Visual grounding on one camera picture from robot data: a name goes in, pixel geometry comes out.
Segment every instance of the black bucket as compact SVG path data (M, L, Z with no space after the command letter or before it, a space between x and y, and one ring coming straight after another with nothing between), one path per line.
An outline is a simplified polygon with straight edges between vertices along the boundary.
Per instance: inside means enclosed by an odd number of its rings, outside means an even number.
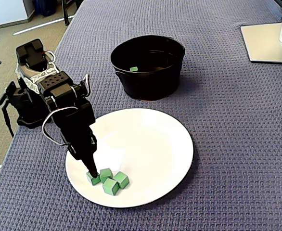
M147 35L130 39L111 53L125 92L138 100L159 100L179 85L185 48L172 38Z

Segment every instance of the green cube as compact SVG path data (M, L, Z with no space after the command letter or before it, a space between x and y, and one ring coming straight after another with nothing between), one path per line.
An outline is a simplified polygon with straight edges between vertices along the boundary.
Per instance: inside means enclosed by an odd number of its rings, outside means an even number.
M135 72L135 71L138 71L138 68L137 68L136 66L134 66L134 67L131 67L129 70L130 70L131 72Z
M100 179L101 179L102 183L104 183L107 178L112 178L112 177L113 177L113 174L112 174L112 171L109 168L101 170Z
M92 185L95 185L95 184L98 184L99 182L101 182L101 179L99 177L99 174L97 175L96 178L92 177L92 175L90 174L90 172L87 172L87 178L88 178L88 181L92 184Z
M105 193L114 196L119 189L119 185L116 180L107 178L106 181L103 183L103 190Z
M128 176L122 172L118 172L113 179L115 179L121 189L124 189L129 184Z

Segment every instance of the blue tablecloth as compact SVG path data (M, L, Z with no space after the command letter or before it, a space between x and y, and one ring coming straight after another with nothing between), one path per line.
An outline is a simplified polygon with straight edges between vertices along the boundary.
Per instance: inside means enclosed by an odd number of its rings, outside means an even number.
M76 82L90 74L96 117L142 107L178 119L195 142L192 168L154 203L102 207L69 183L65 148L41 128L19 128L0 173L0 230L282 230L282 64L250 63L240 31L281 18L273 0L85 1L58 65ZM177 39L186 55L178 90L140 102L124 93L110 54L148 34Z

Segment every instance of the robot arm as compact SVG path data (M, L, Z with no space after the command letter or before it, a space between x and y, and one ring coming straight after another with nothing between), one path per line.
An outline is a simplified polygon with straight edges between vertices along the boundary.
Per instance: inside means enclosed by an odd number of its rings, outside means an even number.
M39 39L16 49L16 74L20 88L12 82L6 89L9 102L17 109L20 126L35 128L43 125L44 135L54 143L67 146L76 160L82 160L90 174L97 177L93 154L97 140L90 129L95 116L90 102L87 76L80 84L55 65L55 55L44 51ZM63 143L56 142L44 130L53 119L61 131Z

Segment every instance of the monitor stand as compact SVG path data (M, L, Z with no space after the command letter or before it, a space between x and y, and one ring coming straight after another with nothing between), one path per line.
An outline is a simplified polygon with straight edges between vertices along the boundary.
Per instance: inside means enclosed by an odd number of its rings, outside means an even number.
M251 62L282 63L282 23L241 27Z

